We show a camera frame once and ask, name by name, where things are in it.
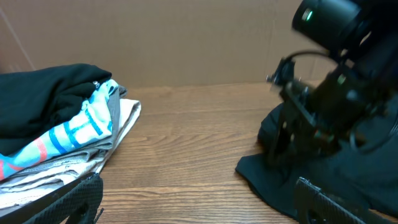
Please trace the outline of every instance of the wood grain surface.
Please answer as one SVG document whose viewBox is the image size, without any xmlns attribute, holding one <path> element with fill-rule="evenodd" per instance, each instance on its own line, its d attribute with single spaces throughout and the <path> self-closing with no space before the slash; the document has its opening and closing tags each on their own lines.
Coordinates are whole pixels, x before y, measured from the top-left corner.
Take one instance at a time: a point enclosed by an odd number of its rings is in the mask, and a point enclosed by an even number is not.
<svg viewBox="0 0 398 224">
<path fill-rule="evenodd" d="M 129 88 L 142 114 L 101 173 L 99 223 L 293 223 L 234 171 L 260 152 L 260 122 L 280 103 L 269 88 Z"/>
</svg>

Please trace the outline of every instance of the gray cloth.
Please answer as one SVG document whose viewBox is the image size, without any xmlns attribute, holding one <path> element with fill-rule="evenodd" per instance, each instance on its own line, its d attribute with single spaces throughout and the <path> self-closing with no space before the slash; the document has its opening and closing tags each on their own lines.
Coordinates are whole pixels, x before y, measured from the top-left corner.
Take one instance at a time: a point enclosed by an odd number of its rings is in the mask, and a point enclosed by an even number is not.
<svg viewBox="0 0 398 224">
<path fill-rule="evenodd" d="M 28 167 L 11 177 L 18 177 L 22 175 L 35 174 L 38 172 L 42 172 L 48 170 L 53 167 L 69 165 L 69 164 L 77 164 L 82 162 L 88 162 L 94 155 L 100 156 L 98 151 L 108 151 L 111 150 L 114 146 L 114 143 L 118 136 L 119 131 L 119 119 L 120 119 L 120 97 L 126 96 L 127 90 L 125 87 L 119 85 L 119 91 L 115 91 L 110 97 L 108 101 L 108 109 L 111 115 L 112 120 L 112 135 L 104 138 L 98 142 L 93 142 L 77 151 L 73 151 L 68 154 L 64 154 L 62 156 L 54 157 L 45 162 L 41 162 L 33 167 Z"/>
</svg>

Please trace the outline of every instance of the dark green cloth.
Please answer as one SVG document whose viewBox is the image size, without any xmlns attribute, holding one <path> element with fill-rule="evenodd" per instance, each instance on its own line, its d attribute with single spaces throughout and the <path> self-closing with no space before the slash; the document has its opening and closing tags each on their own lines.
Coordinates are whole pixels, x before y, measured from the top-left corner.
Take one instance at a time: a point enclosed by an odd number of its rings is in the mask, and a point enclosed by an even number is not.
<svg viewBox="0 0 398 224">
<path fill-rule="evenodd" d="M 384 137 L 395 121 L 398 98 L 389 104 L 386 118 L 374 118 L 359 126 L 369 142 Z M 264 119 L 259 139 L 269 147 L 277 131 L 279 105 Z M 394 136 L 370 154 L 358 154 L 347 143 L 334 156 L 308 161 L 301 166 L 271 169 L 265 165 L 264 154 L 243 157 L 236 171 L 248 182 L 252 191 L 265 203 L 281 213 L 296 218 L 293 189 L 299 177 L 350 203 L 379 210 L 398 217 L 398 137 Z"/>
<path fill-rule="evenodd" d="M 0 153 L 22 149 L 52 127 L 70 120 L 111 73 L 74 64 L 0 75 Z"/>
</svg>

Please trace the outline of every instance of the blue patterned cloth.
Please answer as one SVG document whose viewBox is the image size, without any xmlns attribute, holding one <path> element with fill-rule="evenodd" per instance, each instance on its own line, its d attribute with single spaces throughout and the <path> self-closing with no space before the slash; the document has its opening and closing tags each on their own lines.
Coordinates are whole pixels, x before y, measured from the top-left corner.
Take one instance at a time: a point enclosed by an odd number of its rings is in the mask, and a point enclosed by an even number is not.
<svg viewBox="0 0 398 224">
<path fill-rule="evenodd" d="M 118 89 L 114 80 L 97 88 L 90 99 L 83 102 L 81 111 L 70 121 L 53 127 L 19 152 L 0 154 L 0 180 L 54 156 L 72 152 L 112 134 L 112 121 L 107 102 Z"/>
</svg>

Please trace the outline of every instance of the wall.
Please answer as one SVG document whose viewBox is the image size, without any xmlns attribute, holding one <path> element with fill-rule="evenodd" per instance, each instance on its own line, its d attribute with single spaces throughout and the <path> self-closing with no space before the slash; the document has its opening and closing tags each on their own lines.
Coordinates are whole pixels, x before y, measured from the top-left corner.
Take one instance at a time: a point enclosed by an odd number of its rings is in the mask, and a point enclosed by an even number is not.
<svg viewBox="0 0 398 224">
<path fill-rule="evenodd" d="M 317 48 L 291 31 L 300 0 L 0 0 L 0 70 L 91 63 L 129 86 L 263 82 Z M 319 79 L 330 66 L 297 62 Z"/>
</svg>

